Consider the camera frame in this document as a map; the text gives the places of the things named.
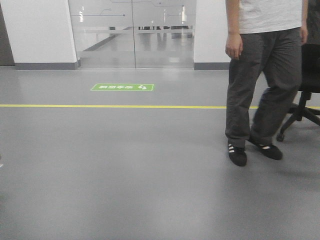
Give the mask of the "person's right hand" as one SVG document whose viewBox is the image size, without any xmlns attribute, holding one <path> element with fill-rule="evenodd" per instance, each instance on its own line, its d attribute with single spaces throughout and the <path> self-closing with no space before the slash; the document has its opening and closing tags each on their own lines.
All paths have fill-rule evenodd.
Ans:
<svg viewBox="0 0 320 240">
<path fill-rule="evenodd" d="M 225 53 L 233 60 L 239 60 L 243 51 L 243 41 L 239 33 L 228 33 Z"/>
</svg>

